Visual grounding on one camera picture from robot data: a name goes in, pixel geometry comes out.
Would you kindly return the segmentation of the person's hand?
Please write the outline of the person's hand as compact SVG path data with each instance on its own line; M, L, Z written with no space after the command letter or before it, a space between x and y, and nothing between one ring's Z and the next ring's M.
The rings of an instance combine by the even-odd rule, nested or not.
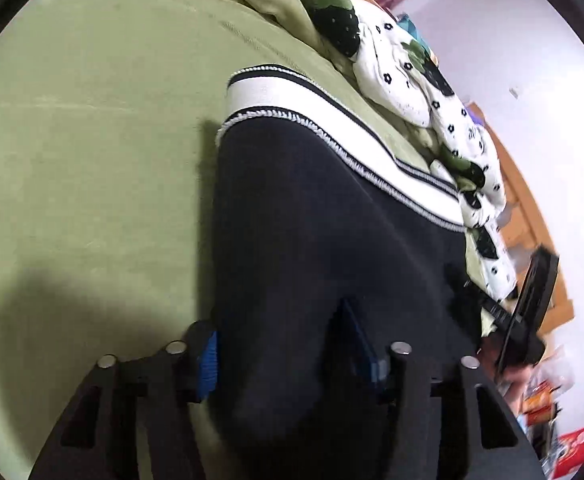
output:
M498 334L492 333L483 339L481 350L478 352L478 360L486 374L493 378L496 384L501 382L509 384L502 396L508 403L517 404L524 396L533 373L533 367L526 364L511 365L502 372L498 372L497 359L500 350L501 338Z

